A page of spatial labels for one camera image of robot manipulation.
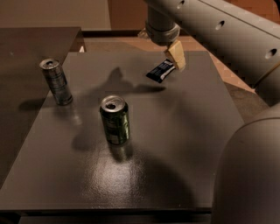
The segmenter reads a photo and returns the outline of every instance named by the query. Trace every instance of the gray tabletop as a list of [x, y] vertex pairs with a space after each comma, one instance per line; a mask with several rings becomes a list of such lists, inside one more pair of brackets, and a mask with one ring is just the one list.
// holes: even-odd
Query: gray tabletop
[[[145, 77], [161, 52], [69, 53], [73, 103], [49, 94], [0, 191], [5, 211], [210, 211], [221, 153], [243, 124], [207, 52], [158, 84]], [[121, 95], [131, 139], [107, 143], [99, 105]]]
[[39, 62], [81, 45], [79, 27], [0, 29], [0, 188], [49, 91]]

